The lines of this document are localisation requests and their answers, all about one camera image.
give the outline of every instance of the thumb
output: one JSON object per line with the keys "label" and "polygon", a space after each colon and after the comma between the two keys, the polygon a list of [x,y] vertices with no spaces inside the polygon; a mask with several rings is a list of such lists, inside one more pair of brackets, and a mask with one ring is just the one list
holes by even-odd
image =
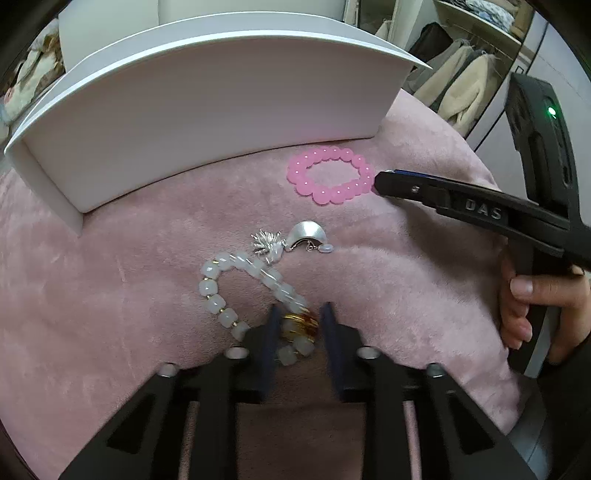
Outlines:
{"label": "thumb", "polygon": [[553,277],[519,275],[511,280],[511,293],[523,303],[581,308],[589,296],[589,280],[584,275]]}

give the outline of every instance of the silver crescent pendant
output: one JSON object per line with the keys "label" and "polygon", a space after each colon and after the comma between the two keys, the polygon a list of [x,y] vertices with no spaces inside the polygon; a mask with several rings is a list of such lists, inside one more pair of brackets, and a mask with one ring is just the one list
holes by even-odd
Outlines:
{"label": "silver crescent pendant", "polygon": [[309,242],[308,245],[311,243],[314,247],[319,247],[328,244],[329,241],[326,237],[326,233],[318,223],[313,222],[312,220],[305,220],[304,222],[296,224],[291,229],[291,232],[285,238],[283,245],[285,246],[286,252],[291,252],[302,242]]}
{"label": "silver crescent pendant", "polygon": [[256,235],[251,235],[253,253],[264,257],[268,265],[278,262],[283,251],[291,252],[301,243],[306,243],[306,250],[318,250],[322,253],[330,253],[334,247],[328,242],[326,233],[318,223],[305,220],[291,229],[286,238],[281,237],[281,232],[272,233],[259,230]]}

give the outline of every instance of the white jade bracelet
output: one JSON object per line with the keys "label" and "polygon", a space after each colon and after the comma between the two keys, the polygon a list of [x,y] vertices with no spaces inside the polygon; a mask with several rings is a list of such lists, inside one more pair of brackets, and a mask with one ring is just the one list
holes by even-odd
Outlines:
{"label": "white jade bracelet", "polygon": [[[199,293],[207,298],[207,309],[217,315],[218,321],[225,328],[231,328],[232,336],[242,341],[246,331],[250,328],[246,322],[238,321],[238,314],[234,309],[226,308],[226,300],[217,293],[217,278],[221,272],[236,267],[245,270],[251,277],[261,280],[263,285],[270,288],[277,300],[294,314],[305,314],[307,302],[298,295],[291,285],[282,283],[282,275],[275,268],[268,266],[260,258],[250,258],[246,252],[238,251],[234,254],[223,252],[215,256],[215,260],[203,264],[201,273],[204,279],[199,282]],[[283,332],[293,332],[293,322],[286,319],[282,326]],[[290,344],[277,350],[277,357],[283,365],[292,365],[297,361],[297,354],[309,356],[314,351],[313,341],[305,335],[296,334]]]}

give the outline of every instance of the pink bead bracelet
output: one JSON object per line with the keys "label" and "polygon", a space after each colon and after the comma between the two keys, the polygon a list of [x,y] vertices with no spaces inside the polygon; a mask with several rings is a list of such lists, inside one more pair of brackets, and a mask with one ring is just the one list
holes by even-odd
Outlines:
{"label": "pink bead bracelet", "polygon": [[[351,165],[359,170],[359,178],[336,187],[315,184],[306,176],[306,169],[328,160],[351,162]],[[312,199],[318,205],[326,205],[329,202],[340,204],[362,193],[369,193],[374,185],[374,178],[375,169],[367,165],[361,155],[355,155],[350,148],[312,148],[292,158],[287,167],[287,180],[295,185],[296,192],[304,197],[312,195]]]}

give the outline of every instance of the cushion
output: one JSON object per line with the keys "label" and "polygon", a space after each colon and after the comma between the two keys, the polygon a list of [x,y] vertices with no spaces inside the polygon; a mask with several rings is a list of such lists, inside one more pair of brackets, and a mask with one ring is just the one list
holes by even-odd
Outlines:
{"label": "cushion", "polygon": [[[378,134],[344,141],[377,170],[405,168],[495,187],[464,140],[400,92]],[[13,170],[0,177],[0,418],[40,480],[76,453],[162,362],[183,368],[233,344],[197,292],[202,264],[249,247],[259,228],[320,223],[335,250],[305,248],[277,265],[311,307],[396,361],[441,362],[503,430],[520,390],[497,332],[497,235],[420,204],[364,194],[319,206],[285,178],[306,146],[209,164],[159,181],[86,216],[77,237]],[[353,179],[343,162],[314,166],[326,184]],[[220,294],[258,325],[273,302],[241,271]],[[363,414],[341,405],[320,348],[278,368],[264,406],[239,416],[241,479],[358,479]],[[413,453],[416,464],[416,451]]]}

